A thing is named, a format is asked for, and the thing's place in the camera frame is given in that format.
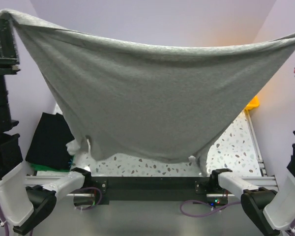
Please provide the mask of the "grey t shirt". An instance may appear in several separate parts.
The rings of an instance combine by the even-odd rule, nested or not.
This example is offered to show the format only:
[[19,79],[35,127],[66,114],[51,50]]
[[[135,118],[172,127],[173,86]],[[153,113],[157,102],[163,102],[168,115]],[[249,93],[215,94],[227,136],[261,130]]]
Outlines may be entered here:
[[163,163],[210,147],[295,51],[295,33],[222,47],[159,46],[95,36],[0,10],[38,66],[81,150]]

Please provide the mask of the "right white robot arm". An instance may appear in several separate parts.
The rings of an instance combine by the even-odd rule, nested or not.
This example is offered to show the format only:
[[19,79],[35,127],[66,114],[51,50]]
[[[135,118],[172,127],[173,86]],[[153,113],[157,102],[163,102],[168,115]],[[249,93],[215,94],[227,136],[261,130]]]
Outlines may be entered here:
[[212,171],[209,187],[214,193],[224,189],[240,199],[245,214],[265,236],[286,232],[295,236],[295,144],[287,165],[287,178],[278,191],[251,185],[229,169]]

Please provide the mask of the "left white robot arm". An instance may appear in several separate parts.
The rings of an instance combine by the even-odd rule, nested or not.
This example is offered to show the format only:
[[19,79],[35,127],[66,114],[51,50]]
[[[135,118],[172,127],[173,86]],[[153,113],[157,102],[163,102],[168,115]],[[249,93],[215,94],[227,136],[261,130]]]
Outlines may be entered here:
[[12,23],[0,18],[0,225],[20,234],[32,234],[33,228],[46,219],[57,201],[79,190],[91,190],[91,173],[74,168],[64,177],[45,185],[26,187],[19,134],[7,132],[18,125],[11,118],[5,76],[19,72],[19,57]]

